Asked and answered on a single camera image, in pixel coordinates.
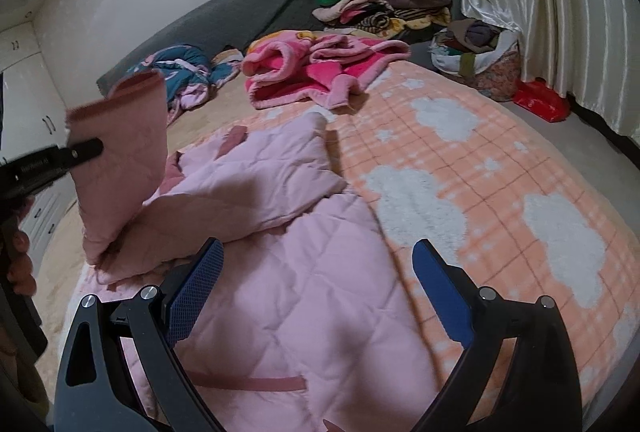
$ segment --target gray pillow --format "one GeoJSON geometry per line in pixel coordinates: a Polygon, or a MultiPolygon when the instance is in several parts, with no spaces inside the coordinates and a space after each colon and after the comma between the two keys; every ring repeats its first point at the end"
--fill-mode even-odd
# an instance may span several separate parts
{"type": "Polygon", "coordinates": [[[322,30],[311,12],[315,0],[210,0],[144,41],[97,80],[107,95],[127,69],[174,44],[191,44],[208,56],[227,45],[242,52],[262,35],[279,30],[322,30]]]}

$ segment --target orange plaid blanket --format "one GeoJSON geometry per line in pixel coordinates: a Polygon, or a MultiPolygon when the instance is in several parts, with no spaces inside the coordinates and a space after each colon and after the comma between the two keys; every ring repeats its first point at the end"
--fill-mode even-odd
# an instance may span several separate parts
{"type": "MultiPolygon", "coordinates": [[[[551,295],[590,401],[640,321],[640,247],[615,210],[526,123],[428,70],[392,63],[353,103],[330,112],[299,102],[239,123],[252,131],[309,110],[326,116],[334,169],[378,217],[441,383],[462,348],[415,278],[411,250],[425,237],[505,298],[551,295]]],[[[476,418],[491,410],[513,345],[503,345],[476,418]]]]}

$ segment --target finger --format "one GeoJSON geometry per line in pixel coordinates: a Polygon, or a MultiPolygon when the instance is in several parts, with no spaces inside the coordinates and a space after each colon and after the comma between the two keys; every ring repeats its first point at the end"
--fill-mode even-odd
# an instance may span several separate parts
{"type": "Polygon", "coordinates": [[[27,253],[29,251],[29,236],[23,231],[18,230],[14,234],[14,248],[18,253],[27,253]]]}
{"type": "Polygon", "coordinates": [[[35,203],[35,200],[36,198],[34,196],[25,197],[24,203],[18,210],[18,220],[22,221],[27,216],[29,210],[31,210],[31,207],[33,207],[33,204],[35,203]]]}
{"type": "Polygon", "coordinates": [[[33,273],[31,257],[26,253],[23,253],[11,262],[11,266],[9,266],[9,271],[7,271],[6,277],[9,282],[19,284],[20,282],[27,280],[31,276],[31,273],[33,273]]]}
{"type": "Polygon", "coordinates": [[[33,297],[36,294],[36,280],[30,275],[27,279],[14,285],[14,293],[16,295],[25,295],[25,297],[33,297]]]}

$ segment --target white cabinet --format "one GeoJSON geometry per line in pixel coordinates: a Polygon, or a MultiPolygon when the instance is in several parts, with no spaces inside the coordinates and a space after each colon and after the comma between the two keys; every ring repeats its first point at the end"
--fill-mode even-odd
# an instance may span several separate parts
{"type": "Polygon", "coordinates": [[[5,30],[0,34],[0,72],[38,51],[40,47],[30,22],[5,30]]]}
{"type": "MultiPolygon", "coordinates": [[[[43,147],[66,144],[65,106],[41,53],[22,58],[2,72],[2,104],[3,163],[43,147]]],[[[38,194],[33,209],[22,222],[21,228],[31,240],[34,272],[37,273],[52,233],[75,195],[73,181],[65,176],[38,194]]]]}

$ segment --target red plastic bag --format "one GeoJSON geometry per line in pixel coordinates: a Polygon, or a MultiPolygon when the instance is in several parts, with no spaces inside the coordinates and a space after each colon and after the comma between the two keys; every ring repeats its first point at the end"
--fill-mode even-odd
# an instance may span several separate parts
{"type": "Polygon", "coordinates": [[[547,122],[562,122],[569,116],[569,101],[549,89],[542,79],[533,82],[518,80],[513,101],[547,122]]]}

